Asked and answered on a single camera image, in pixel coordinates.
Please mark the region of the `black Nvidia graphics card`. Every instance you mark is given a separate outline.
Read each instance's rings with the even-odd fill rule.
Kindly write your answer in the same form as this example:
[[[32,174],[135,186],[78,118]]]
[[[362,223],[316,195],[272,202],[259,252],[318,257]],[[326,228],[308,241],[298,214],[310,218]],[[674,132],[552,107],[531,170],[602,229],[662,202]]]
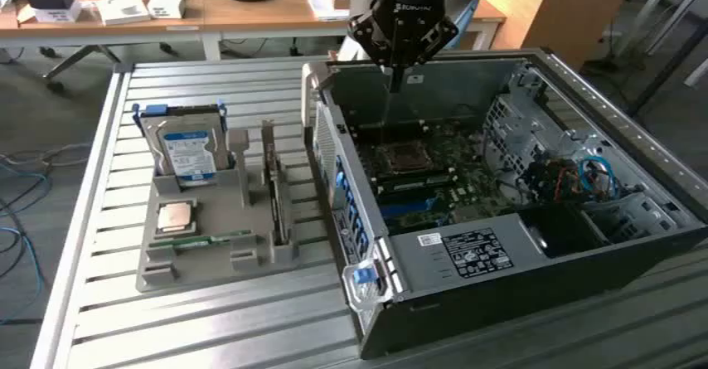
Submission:
[[[290,243],[290,225],[284,207],[284,187],[287,186],[283,174],[282,161],[276,152],[275,124],[272,120],[262,122],[263,142],[263,184],[268,187],[271,213],[275,224],[274,244]]]

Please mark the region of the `white booklet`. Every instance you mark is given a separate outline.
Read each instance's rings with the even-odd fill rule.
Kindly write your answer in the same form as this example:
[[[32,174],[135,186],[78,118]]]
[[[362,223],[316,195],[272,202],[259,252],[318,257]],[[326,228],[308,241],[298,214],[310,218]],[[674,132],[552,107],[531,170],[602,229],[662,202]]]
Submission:
[[[344,21],[350,17],[350,0],[307,0],[315,19]]]

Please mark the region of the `wooden cabinet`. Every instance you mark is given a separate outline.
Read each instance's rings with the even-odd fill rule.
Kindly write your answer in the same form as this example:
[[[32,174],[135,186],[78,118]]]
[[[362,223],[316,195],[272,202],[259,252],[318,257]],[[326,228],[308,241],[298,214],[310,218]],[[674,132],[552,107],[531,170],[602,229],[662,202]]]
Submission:
[[[506,16],[494,50],[547,47],[574,69],[591,58],[624,0],[486,0]]]

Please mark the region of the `CPU socket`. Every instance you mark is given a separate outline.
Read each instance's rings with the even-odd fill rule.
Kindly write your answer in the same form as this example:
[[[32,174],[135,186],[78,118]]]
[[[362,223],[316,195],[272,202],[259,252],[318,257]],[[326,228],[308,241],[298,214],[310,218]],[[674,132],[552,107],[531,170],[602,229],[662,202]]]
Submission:
[[[432,167],[426,145],[419,140],[388,143],[382,152],[391,173],[419,172]]]

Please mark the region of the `black RAM slot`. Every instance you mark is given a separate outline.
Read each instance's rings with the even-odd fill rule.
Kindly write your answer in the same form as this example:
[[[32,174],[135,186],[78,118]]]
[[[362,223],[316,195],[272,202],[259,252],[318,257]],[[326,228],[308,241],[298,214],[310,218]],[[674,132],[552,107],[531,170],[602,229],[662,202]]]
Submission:
[[[407,192],[420,192],[424,190],[450,187],[456,183],[452,179],[424,179],[424,180],[403,180],[383,182],[376,186],[376,197],[387,197],[395,194]]]
[[[371,177],[370,181],[376,185],[406,185],[406,184],[438,184],[450,182],[456,176],[455,172],[451,172],[447,168],[432,169],[418,172],[406,172],[396,174],[380,173],[375,177]]]

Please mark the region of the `small white labelled box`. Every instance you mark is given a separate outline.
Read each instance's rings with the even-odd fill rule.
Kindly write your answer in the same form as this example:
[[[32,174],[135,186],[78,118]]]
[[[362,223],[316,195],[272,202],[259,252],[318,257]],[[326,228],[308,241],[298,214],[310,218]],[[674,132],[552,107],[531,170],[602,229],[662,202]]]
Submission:
[[[155,19],[182,19],[186,13],[186,0],[148,0],[147,10]]]

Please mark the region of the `green motherboard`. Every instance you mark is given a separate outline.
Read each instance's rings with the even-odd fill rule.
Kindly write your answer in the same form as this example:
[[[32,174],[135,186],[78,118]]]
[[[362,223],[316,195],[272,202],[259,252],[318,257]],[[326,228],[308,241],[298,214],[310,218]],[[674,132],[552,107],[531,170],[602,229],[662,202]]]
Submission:
[[[376,184],[370,181],[378,174],[391,174],[382,148],[388,143],[419,140],[432,160],[432,169],[447,168],[456,173],[450,187],[376,197]],[[484,131],[467,119],[439,122],[390,124],[386,127],[359,128],[354,144],[379,208],[382,205],[436,198],[430,211],[384,218],[391,235],[422,231],[460,222],[498,216],[518,204],[518,196],[506,195],[500,176],[504,170],[492,169],[483,160]]]

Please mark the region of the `hard disk with blue carrier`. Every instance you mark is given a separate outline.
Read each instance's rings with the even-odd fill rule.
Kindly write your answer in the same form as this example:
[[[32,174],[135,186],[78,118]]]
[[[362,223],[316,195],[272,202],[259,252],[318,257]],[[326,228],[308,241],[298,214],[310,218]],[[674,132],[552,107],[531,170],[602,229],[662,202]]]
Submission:
[[[195,187],[214,182],[218,172],[234,167],[223,104],[134,104],[132,115],[159,176],[175,176],[182,187]]]

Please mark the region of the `flat white box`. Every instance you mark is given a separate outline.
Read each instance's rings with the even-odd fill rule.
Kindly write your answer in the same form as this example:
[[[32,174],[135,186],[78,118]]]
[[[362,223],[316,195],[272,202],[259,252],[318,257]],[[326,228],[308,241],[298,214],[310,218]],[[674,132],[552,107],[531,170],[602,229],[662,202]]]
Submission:
[[[143,0],[98,0],[96,8],[104,26],[143,22],[152,19]]]

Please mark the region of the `grey power supply unit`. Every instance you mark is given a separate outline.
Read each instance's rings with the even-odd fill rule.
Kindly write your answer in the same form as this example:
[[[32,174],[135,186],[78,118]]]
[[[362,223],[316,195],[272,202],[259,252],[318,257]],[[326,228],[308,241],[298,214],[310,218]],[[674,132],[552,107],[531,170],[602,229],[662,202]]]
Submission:
[[[422,297],[519,274],[550,262],[516,214],[391,238],[404,291]]]

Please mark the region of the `grey metal disk bay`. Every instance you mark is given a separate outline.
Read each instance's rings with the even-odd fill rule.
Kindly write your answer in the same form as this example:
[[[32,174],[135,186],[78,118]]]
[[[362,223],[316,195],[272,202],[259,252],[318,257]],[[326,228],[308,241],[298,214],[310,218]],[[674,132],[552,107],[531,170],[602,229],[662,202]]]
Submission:
[[[582,208],[612,243],[679,229],[678,222],[644,192],[603,203],[584,203]]]

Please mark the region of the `open white box black inside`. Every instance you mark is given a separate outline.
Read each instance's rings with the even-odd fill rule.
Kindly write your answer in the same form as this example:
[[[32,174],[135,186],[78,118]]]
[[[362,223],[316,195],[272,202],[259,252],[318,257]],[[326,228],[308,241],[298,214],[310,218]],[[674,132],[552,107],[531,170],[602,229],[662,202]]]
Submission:
[[[79,0],[27,0],[40,23],[74,23],[82,13]]]

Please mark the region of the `silver CPU chip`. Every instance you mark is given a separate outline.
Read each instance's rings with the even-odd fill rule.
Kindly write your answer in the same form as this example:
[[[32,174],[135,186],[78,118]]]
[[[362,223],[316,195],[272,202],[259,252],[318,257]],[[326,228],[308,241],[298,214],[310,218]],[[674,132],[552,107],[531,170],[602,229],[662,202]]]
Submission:
[[[160,203],[155,235],[158,237],[168,237],[170,235],[194,233],[196,230],[194,210],[195,203],[192,201]]]

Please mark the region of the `green RAM stick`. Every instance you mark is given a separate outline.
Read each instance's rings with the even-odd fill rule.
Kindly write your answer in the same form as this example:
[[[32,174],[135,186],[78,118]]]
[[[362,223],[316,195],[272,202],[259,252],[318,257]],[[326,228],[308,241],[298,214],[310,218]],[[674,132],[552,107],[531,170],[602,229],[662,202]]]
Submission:
[[[226,232],[216,235],[198,235],[198,236],[190,236],[184,238],[178,238],[172,240],[162,240],[155,241],[148,244],[150,248],[163,248],[163,247],[172,247],[175,249],[191,249],[191,248],[199,248],[208,245],[216,245],[226,242],[230,242],[239,236],[250,236],[252,235],[252,230],[238,230],[232,232]]]

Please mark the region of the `black open PC case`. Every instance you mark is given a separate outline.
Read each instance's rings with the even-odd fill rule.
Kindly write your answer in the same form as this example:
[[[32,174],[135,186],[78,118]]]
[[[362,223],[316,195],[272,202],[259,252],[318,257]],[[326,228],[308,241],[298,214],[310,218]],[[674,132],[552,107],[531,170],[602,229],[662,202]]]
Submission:
[[[404,75],[400,92],[368,61],[303,68],[303,123],[326,228],[366,359],[426,346],[626,287],[708,241],[708,183],[548,51],[458,51]],[[526,270],[422,297],[404,291],[380,208],[360,163],[359,128],[467,119],[483,160],[518,204],[618,200],[644,192],[679,229],[550,258]],[[380,287],[356,286],[372,266]]]

